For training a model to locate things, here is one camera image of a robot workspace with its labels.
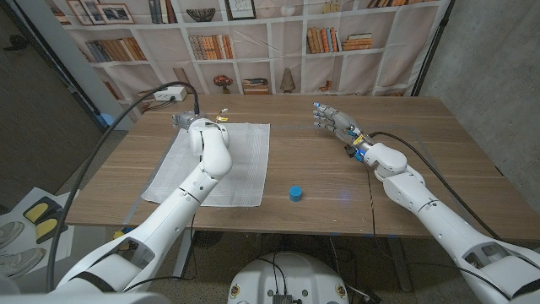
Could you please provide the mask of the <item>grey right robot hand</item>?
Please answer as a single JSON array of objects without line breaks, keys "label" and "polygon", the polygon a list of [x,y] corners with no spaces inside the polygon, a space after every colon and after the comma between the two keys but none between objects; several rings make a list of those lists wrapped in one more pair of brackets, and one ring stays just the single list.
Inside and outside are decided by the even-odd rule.
[{"label": "grey right robot hand", "polygon": [[315,126],[335,133],[345,144],[359,150],[367,151],[375,145],[375,141],[345,112],[321,103],[315,103],[314,107]]}]

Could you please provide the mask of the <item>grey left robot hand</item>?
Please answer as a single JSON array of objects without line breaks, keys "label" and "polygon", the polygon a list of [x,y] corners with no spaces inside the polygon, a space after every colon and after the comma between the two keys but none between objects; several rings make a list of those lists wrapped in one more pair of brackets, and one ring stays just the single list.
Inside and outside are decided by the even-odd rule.
[{"label": "grey left robot hand", "polygon": [[195,128],[205,127],[210,120],[208,116],[202,112],[196,114],[194,111],[184,111],[182,113],[172,115],[172,125],[177,129],[185,129],[187,131]]}]

